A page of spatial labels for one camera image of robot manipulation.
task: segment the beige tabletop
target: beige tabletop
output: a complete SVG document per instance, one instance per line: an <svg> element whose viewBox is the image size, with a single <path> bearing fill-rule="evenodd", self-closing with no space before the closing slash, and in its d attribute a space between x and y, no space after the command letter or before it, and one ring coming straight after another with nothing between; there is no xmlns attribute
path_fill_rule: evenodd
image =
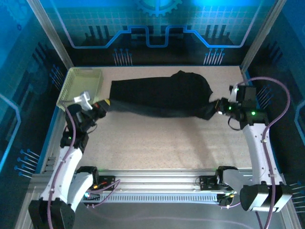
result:
<svg viewBox="0 0 305 229"><path fill-rule="evenodd" d="M169 77L179 70L206 78L216 98L229 96L229 85L242 81L238 66L217 67L101 67L100 98L108 98L112 80ZM209 121L192 118L151 118L108 112L97 122L79 166L98 169L209 169L218 166L251 167L242 131L227 125L227 116Z"/></svg>

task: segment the gear graphic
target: gear graphic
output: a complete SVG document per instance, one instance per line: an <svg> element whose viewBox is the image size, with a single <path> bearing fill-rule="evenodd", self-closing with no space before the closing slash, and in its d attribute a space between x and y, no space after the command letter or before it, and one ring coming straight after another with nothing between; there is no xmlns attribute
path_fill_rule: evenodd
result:
<svg viewBox="0 0 305 229"><path fill-rule="evenodd" d="M0 0L0 6L6 7L11 17L19 24L27 18L29 9L26 0Z"/></svg>
<svg viewBox="0 0 305 229"><path fill-rule="evenodd" d="M181 0L134 0L138 6L138 10L143 13L148 13L149 16L160 14L165 16L166 13L171 13L173 9L177 9L177 5L181 4Z"/></svg>

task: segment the black garment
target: black garment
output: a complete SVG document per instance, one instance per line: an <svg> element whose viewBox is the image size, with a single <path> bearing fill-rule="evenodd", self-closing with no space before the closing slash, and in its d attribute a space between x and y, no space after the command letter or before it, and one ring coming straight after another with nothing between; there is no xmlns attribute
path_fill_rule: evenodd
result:
<svg viewBox="0 0 305 229"><path fill-rule="evenodd" d="M201 75L179 71L171 77L112 81L109 111L133 112L153 117L197 116L209 120L216 101Z"/></svg>

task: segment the enclosure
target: enclosure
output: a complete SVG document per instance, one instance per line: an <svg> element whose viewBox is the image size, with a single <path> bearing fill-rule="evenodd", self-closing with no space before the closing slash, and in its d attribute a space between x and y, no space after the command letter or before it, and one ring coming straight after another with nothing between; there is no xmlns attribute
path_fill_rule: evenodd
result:
<svg viewBox="0 0 305 229"><path fill-rule="evenodd" d="M303 227L304 8L297 0L1 1L0 224L31 228L27 206L46 186L59 153L65 120L56 102L70 73L99 72L96 96L107 99L112 81L170 77L182 70L208 81L210 101L228 97L230 85L256 76L288 87L290 108L272 126L270 138L286 183L298 183L293 197L300 203L290 200L270 228ZM274 83L253 84L259 106L274 120L285 107L285 93ZM251 177L244 135L227 121L219 114L206 121L109 112L90 134L79 166L130 173L130 179L155 171L161 179L156 184L176 173L213 174L218 166L235 166ZM79 206L74 228L85 223L89 228L259 228L254 213L238 207L110 202L96 211Z"/></svg>

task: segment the beige work surface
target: beige work surface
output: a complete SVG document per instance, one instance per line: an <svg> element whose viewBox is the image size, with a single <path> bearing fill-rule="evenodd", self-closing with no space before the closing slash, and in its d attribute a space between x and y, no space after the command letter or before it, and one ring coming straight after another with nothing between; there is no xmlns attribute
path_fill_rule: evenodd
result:
<svg viewBox="0 0 305 229"><path fill-rule="evenodd" d="M102 67L101 98L108 98L112 80L171 76L179 70L204 76L212 91L210 101L229 96L229 85L242 81L238 66L229 67ZM98 169L166 169L251 167L242 131L215 114L209 121L192 118L151 118L108 112L90 134L80 166Z"/></svg>

